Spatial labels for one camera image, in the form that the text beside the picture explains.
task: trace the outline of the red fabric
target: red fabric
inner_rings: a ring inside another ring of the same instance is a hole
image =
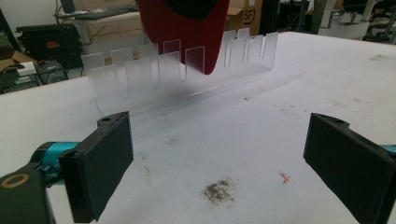
[[[205,46],[204,73],[209,75],[213,72],[230,0],[219,0],[210,14],[200,20],[177,14],[163,0],[137,0],[137,4],[148,38],[158,44],[160,52],[163,51],[164,41],[180,39],[181,60],[184,63],[185,49]]]

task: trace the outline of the dirt spot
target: dirt spot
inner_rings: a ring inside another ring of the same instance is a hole
[[[165,143],[171,147],[175,147],[177,145],[177,140],[175,138],[172,138],[172,139],[166,141]]]
[[[234,202],[235,199],[230,194],[234,189],[233,181],[229,178],[220,180],[217,183],[208,185],[203,191],[204,197],[213,205],[218,206],[221,203]]]
[[[390,58],[390,57],[378,54],[378,55],[375,55],[370,60],[372,60],[372,61],[385,61],[388,58]]]
[[[282,176],[282,178],[283,178],[283,184],[288,184],[289,183],[289,181],[290,181],[290,176],[289,175],[286,175],[285,173],[283,173],[283,172],[279,172],[279,175],[280,176]]]

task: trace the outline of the black equipment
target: black equipment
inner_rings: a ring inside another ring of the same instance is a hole
[[[56,60],[66,70],[82,66],[82,45],[73,24],[17,27],[26,55],[41,60]]]

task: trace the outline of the teal metal part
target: teal metal part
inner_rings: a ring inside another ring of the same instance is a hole
[[[37,169],[43,172],[47,188],[55,183],[63,183],[63,181],[60,181],[62,177],[58,157],[62,152],[75,148],[77,144],[78,142],[56,142],[46,150],[43,161]]]
[[[383,145],[381,146],[382,148],[384,148],[385,150],[395,153],[396,154],[396,145]]]

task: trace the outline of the white table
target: white table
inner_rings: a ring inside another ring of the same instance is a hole
[[[134,162],[99,223],[357,223],[303,159],[310,114],[394,144],[395,93],[396,47],[280,34],[260,80],[132,118]],[[101,118],[85,77],[1,95],[0,106],[0,176]],[[203,191],[223,179],[233,201],[213,204]],[[64,187],[48,192],[57,223],[73,223]]]

